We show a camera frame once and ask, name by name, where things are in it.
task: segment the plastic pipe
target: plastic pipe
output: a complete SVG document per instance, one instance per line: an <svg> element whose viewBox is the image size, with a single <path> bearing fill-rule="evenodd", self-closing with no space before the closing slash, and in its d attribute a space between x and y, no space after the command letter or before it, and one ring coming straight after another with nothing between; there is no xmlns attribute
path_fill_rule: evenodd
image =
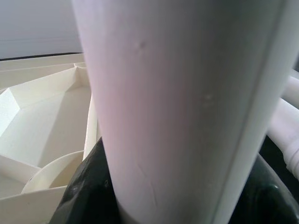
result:
<svg viewBox="0 0 299 224"><path fill-rule="evenodd" d="M299 1L73 3L123 222L227 223L298 53Z"/></svg>
<svg viewBox="0 0 299 224"><path fill-rule="evenodd" d="M282 98L299 109L299 79L292 76L288 78Z"/></svg>
<svg viewBox="0 0 299 224"><path fill-rule="evenodd" d="M299 180L299 110L280 99L268 136L283 153L286 167Z"/></svg>

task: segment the white pipe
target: white pipe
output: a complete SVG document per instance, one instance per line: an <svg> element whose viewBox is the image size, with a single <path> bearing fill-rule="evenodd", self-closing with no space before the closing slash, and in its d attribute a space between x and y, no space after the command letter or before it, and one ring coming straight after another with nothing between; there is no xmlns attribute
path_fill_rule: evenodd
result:
<svg viewBox="0 0 299 224"><path fill-rule="evenodd" d="M282 98L299 109L299 79L293 77L296 71L292 70L291 76L285 86Z"/></svg>
<svg viewBox="0 0 299 224"><path fill-rule="evenodd" d="M299 110L280 99L268 136L283 153L286 167L299 179Z"/></svg>
<svg viewBox="0 0 299 224"><path fill-rule="evenodd" d="M298 53L299 1L73 2L124 223L227 223Z"/></svg>

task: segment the white wall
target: white wall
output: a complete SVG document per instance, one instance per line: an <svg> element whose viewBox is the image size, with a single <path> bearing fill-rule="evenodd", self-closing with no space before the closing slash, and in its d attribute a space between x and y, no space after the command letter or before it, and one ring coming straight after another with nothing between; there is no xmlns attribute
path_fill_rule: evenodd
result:
<svg viewBox="0 0 299 224"><path fill-rule="evenodd" d="M0 59L81 52L71 0L4 0Z"/></svg>

